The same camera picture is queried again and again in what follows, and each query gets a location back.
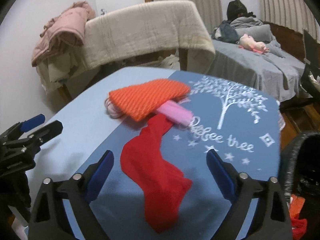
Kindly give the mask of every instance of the pink cloth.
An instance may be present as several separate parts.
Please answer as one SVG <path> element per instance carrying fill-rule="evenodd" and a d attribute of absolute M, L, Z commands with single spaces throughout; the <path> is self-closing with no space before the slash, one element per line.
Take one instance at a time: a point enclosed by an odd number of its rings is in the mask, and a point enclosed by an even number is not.
<path fill-rule="evenodd" d="M 169 100 L 162 104 L 156 111 L 156 114 L 164 114 L 168 120 L 176 124 L 188 126 L 193 118 L 193 113 L 178 103 Z"/>
<path fill-rule="evenodd" d="M 67 46 L 83 45 L 85 23 L 95 16 L 95 11 L 88 2 L 80 1 L 73 3 L 60 16 L 52 18 L 44 26 L 40 40 L 33 50 L 32 66 L 37 66 L 48 57 L 63 53 Z"/>

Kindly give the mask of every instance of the blue clamp handle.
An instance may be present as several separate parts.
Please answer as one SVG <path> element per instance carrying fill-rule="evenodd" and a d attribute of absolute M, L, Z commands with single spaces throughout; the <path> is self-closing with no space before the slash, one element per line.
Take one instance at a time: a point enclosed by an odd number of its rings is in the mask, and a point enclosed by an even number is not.
<path fill-rule="evenodd" d="M 33 128 L 36 128 L 37 126 L 43 124 L 45 121 L 45 116 L 43 114 L 39 114 L 27 121 L 24 121 L 22 123 L 22 126 L 20 128 L 21 132 L 29 132 Z"/>
<path fill-rule="evenodd" d="M 87 190 L 84 194 L 84 199 L 87 203 L 97 199 L 102 186 L 113 167 L 114 160 L 113 153 L 108 150 L 104 153 L 98 163 L 89 165 L 87 170 L 84 172 L 84 177 L 86 177 L 86 173 L 90 173 L 91 168 L 95 169 L 95 172 L 92 174 L 86 185 Z"/>
<path fill-rule="evenodd" d="M 214 150 L 207 153 L 207 166 L 216 181 L 223 197 L 234 203 L 238 196 L 236 194 L 236 169 L 230 163 L 225 163 Z"/>

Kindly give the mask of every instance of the metal screw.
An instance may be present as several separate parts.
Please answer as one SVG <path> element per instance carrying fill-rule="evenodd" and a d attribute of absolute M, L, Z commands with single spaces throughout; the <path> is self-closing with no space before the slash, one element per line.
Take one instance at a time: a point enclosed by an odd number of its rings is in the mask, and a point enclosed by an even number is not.
<path fill-rule="evenodd" d="M 72 178 L 73 178 L 74 180 L 79 180 L 79 179 L 82 178 L 82 174 L 76 173 L 75 175 L 72 176 Z"/>
<path fill-rule="evenodd" d="M 49 184 L 51 182 L 50 178 L 46 178 L 43 180 L 43 184 Z"/>
<path fill-rule="evenodd" d="M 277 183 L 278 182 L 278 179 L 276 177 L 271 177 L 270 180 L 271 180 L 272 183 Z"/>
<path fill-rule="evenodd" d="M 239 174 L 239 176 L 240 176 L 241 179 L 247 179 L 248 178 L 248 174 L 246 174 L 245 172 L 241 172 Z"/>

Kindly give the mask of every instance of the orange knit fabric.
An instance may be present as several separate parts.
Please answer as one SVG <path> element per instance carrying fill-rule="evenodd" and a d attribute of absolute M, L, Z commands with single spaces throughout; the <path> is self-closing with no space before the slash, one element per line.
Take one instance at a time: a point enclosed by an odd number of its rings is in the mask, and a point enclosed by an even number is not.
<path fill-rule="evenodd" d="M 294 194 L 291 195 L 292 202 L 290 204 L 289 214 L 290 218 L 299 219 L 299 215 L 301 212 L 301 209 L 304 205 L 304 202 L 306 201 L 303 197 L 298 197 Z"/>
<path fill-rule="evenodd" d="M 114 105 L 138 122 L 166 101 L 189 92 L 190 88 L 184 83 L 169 79 L 156 79 L 144 84 L 113 90 L 109 93 L 109 98 Z"/>

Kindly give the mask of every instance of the white star print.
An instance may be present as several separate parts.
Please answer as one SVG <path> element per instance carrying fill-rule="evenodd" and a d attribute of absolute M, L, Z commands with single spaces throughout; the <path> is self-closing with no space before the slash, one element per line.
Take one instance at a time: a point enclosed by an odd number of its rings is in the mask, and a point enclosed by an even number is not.
<path fill-rule="evenodd" d="M 182 104 L 182 103 L 187 103 L 187 102 L 191 102 L 190 98 L 188 98 L 188 97 L 183 98 L 183 99 L 180 100 L 178 103 L 179 103 L 179 104 Z"/>
<path fill-rule="evenodd" d="M 173 139 L 176 140 L 176 141 L 179 141 L 179 140 L 182 139 L 182 138 L 180 137 L 180 135 L 174 135 L 174 136 L 173 136 Z"/>
<path fill-rule="evenodd" d="M 196 141 L 188 141 L 188 146 L 195 146 L 197 145 L 198 143 L 196 143 Z"/>
<path fill-rule="evenodd" d="M 232 155 L 232 153 L 225 153 L 224 155 L 226 156 L 225 159 L 229 159 L 230 161 L 233 161 L 234 156 Z"/>
<path fill-rule="evenodd" d="M 249 159 L 248 158 L 245 158 L 245 159 L 242 159 L 242 164 L 246 164 L 248 165 L 249 164 Z"/>
<path fill-rule="evenodd" d="M 207 150 L 204 153 L 208 153 L 210 150 L 215 150 L 216 152 L 218 152 L 218 150 L 215 149 L 213 145 L 211 145 L 211 146 L 205 145 L 205 147 L 207 148 Z"/>

